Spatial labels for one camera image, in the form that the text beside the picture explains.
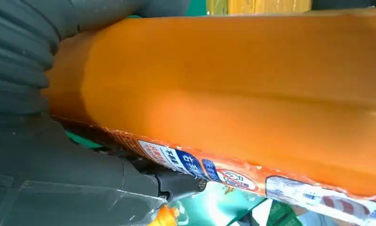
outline sticker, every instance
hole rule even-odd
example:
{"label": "sticker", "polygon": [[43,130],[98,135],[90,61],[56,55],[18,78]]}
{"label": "sticker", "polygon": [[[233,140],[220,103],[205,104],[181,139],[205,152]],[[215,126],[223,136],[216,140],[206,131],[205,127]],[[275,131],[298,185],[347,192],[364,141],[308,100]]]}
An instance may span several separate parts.
{"label": "sticker", "polygon": [[141,147],[144,149],[145,153],[152,159],[154,162],[164,165],[170,169],[175,169],[175,167],[171,164],[169,159],[163,153],[162,148],[164,146],[152,144],[146,141],[139,140],[138,141]]}
{"label": "sticker", "polygon": [[214,163],[208,159],[203,159],[202,164],[204,166],[204,169],[207,172],[207,175],[209,175],[210,179],[221,183],[221,180],[219,176],[217,175],[216,166],[214,165]]}
{"label": "sticker", "polygon": [[217,168],[217,175],[227,185],[256,192],[259,187],[248,176],[230,169]]}
{"label": "sticker", "polygon": [[193,175],[208,179],[198,159],[185,151],[175,150],[184,167]]}
{"label": "sticker", "polygon": [[174,166],[175,170],[178,170],[186,174],[191,174],[182,164],[180,159],[178,158],[178,155],[175,149],[165,147],[165,146],[160,146],[160,150],[162,150],[163,154],[166,156],[167,160]]}
{"label": "sticker", "polygon": [[358,225],[376,226],[376,202],[280,176],[266,179],[266,196]]}

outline orange plastic film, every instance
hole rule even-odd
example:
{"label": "orange plastic film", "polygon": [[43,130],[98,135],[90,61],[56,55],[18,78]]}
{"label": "orange plastic film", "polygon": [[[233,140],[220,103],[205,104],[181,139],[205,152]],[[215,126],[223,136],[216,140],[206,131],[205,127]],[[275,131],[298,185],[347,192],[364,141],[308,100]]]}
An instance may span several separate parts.
{"label": "orange plastic film", "polygon": [[54,115],[159,164],[376,220],[376,10],[125,20],[48,75]]}

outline green object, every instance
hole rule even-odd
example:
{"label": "green object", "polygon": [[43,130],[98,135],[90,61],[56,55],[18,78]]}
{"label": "green object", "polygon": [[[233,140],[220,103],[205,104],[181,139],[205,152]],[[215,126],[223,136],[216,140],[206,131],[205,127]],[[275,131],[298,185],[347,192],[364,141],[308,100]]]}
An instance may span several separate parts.
{"label": "green object", "polygon": [[206,15],[206,0],[191,0],[186,16]]}
{"label": "green object", "polygon": [[226,188],[221,183],[209,182],[203,192],[179,200],[189,217],[187,225],[229,225],[241,219],[265,199],[239,189],[226,194]]}
{"label": "green object", "polygon": [[94,143],[90,140],[87,140],[85,138],[82,138],[79,135],[76,135],[74,133],[66,131],[67,136],[69,136],[74,142],[80,144],[81,146],[84,146],[86,148],[98,148],[101,147],[101,145]]}
{"label": "green object", "polygon": [[302,226],[293,209],[282,202],[273,201],[267,226]]}

